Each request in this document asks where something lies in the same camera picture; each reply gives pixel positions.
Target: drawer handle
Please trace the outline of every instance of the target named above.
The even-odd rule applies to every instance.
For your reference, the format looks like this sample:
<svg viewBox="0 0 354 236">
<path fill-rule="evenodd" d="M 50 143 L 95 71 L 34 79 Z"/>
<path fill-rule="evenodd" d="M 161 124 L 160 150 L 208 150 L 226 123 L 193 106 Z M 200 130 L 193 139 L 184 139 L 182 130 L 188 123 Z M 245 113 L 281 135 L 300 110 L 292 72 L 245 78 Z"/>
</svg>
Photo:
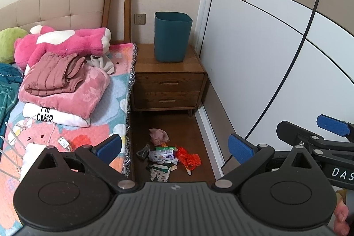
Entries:
<svg viewBox="0 0 354 236">
<path fill-rule="evenodd" d="M 176 99 L 162 99 L 159 102 L 176 102 Z"/>
<path fill-rule="evenodd" d="M 178 85 L 178 81 L 161 81 L 161 85 Z"/>
</svg>

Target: pink plush toy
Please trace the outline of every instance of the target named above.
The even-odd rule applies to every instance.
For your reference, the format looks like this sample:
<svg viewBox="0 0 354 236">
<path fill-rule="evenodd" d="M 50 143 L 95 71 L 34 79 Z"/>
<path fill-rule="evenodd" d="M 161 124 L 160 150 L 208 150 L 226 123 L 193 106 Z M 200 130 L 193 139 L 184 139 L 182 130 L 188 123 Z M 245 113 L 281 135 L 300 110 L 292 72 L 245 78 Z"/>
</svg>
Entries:
<svg viewBox="0 0 354 236">
<path fill-rule="evenodd" d="M 31 34 L 15 41 L 15 62 L 21 69 L 29 70 L 46 52 L 62 57 L 72 53 L 79 56 L 104 55 L 109 49 L 109 29 L 80 29 L 56 31 L 49 26 L 36 25 Z"/>
</svg>

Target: crumpled pink paper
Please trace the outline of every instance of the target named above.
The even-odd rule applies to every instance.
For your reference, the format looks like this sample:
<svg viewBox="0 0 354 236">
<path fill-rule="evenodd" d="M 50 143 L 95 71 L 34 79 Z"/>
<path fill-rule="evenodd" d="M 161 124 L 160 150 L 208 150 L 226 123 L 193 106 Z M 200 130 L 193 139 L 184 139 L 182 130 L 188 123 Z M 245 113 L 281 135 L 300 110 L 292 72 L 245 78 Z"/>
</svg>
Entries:
<svg viewBox="0 0 354 236">
<path fill-rule="evenodd" d="M 161 129 L 158 128 L 151 128 L 150 130 L 150 136 L 151 136 L 151 142 L 155 146 L 159 146 L 162 143 L 166 143 L 169 141 L 169 137 L 167 136 L 167 133 Z"/>
</svg>

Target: folded pink jacket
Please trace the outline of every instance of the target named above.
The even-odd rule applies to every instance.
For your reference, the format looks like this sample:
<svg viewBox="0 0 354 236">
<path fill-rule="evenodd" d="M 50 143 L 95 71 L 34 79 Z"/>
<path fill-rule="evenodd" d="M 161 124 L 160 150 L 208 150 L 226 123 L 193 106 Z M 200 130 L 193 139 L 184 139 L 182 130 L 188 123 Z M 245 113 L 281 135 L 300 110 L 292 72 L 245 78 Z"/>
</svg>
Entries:
<svg viewBox="0 0 354 236">
<path fill-rule="evenodd" d="M 38 106 L 55 108 L 87 119 L 100 101 L 103 92 L 109 85 L 109 76 L 102 69 L 83 64 L 84 81 L 75 92 L 53 94 L 49 96 L 31 95 L 23 88 L 18 92 L 21 102 L 30 102 Z"/>
<path fill-rule="evenodd" d="M 28 72 L 23 88 L 38 96 L 74 92 L 77 85 L 84 81 L 84 61 L 85 58 L 80 58 L 78 53 L 61 57 L 47 52 Z"/>
</svg>

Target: drawer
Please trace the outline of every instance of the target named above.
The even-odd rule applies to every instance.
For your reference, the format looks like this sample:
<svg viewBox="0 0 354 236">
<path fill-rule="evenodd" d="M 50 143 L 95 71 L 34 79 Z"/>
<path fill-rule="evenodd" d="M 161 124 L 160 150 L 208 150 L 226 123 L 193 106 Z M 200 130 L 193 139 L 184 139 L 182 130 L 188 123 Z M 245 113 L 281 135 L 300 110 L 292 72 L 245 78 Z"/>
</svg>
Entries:
<svg viewBox="0 0 354 236">
<path fill-rule="evenodd" d="M 137 109 L 195 107 L 199 91 L 144 92 L 134 89 L 134 106 Z"/>
<path fill-rule="evenodd" d="M 203 73 L 137 73 L 134 91 L 200 91 L 203 78 Z"/>
</svg>

